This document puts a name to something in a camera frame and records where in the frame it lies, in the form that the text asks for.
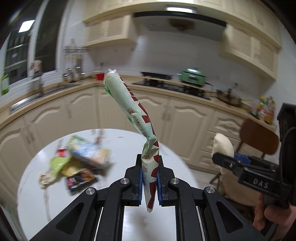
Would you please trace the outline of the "person's right hand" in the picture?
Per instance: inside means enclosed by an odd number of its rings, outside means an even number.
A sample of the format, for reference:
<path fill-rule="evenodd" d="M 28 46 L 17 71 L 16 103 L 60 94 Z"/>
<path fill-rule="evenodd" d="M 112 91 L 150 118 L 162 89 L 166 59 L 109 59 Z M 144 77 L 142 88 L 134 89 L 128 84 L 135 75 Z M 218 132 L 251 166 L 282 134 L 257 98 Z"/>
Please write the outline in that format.
<path fill-rule="evenodd" d="M 271 240 L 282 240 L 295 221 L 295 206 L 290 205 L 288 209 L 274 205 L 264 206 L 264 195 L 258 196 L 258 204 L 255 207 L 255 218 L 253 226 L 261 231 L 267 220 L 276 223 L 277 229 Z"/>

